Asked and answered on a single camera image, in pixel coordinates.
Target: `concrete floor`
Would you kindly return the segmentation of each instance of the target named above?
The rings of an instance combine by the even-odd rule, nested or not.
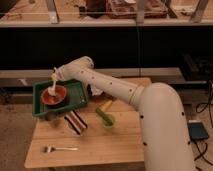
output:
[[[196,104],[206,99],[207,95],[203,90],[179,90],[178,91],[183,103]],[[1,171],[46,171],[47,169],[25,169],[24,161],[27,150],[29,148],[32,133],[35,127],[36,119],[32,117],[32,104],[26,103],[10,103],[0,104],[0,170]],[[206,158],[213,162],[213,128],[211,128],[208,111],[201,114],[195,114],[194,109],[190,105],[185,105],[187,118],[201,120],[210,138],[206,141],[209,145]],[[192,145],[194,155],[198,152],[194,145]],[[208,165],[202,159],[196,161],[196,165],[203,169],[203,171],[213,170],[213,166]],[[72,168],[58,168],[57,170],[65,171],[143,171],[144,168],[141,163],[132,163],[124,165],[100,165],[100,166],[83,166]]]

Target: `fork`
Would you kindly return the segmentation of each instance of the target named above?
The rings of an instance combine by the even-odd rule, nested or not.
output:
[[[52,147],[52,146],[45,146],[42,148],[42,152],[44,153],[51,153],[53,151],[60,150],[60,151],[77,151],[77,147]]]

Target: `green plastic tray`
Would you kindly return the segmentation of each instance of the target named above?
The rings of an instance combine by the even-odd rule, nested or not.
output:
[[[63,102],[54,106],[48,106],[42,103],[41,93],[47,87],[52,86],[52,81],[45,81],[33,85],[33,116],[44,118],[49,112],[60,115],[67,111],[83,108],[88,103],[88,95],[84,85],[77,80],[57,82],[57,85],[63,85],[68,89],[67,96]]]

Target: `wooden table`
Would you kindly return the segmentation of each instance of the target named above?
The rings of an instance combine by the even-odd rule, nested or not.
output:
[[[151,83],[149,78],[127,79],[144,86]],[[51,127],[38,120],[30,144],[26,168],[63,167],[77,165],[97,165],[128,162],[143,162],[143,147],[138,113],[129,105],[115,100],[107,113],[115,117],[112,128],[106,129],[95,108],[107,100],[97,98],[86,108],[77,112],[89,125],[82,136],[74,134],[64,119],[58,127]],[[44,146],[78,147],[78,151],[54,151],[43,153]]]

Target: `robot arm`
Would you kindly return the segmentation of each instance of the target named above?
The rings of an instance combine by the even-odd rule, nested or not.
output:
[[[163,83],[138,86],[95,72],[93,61],[82,57],[59,67],[61,81],[76,79],[102,89],[139,111],[147,171],[195,171],[182,102]]]

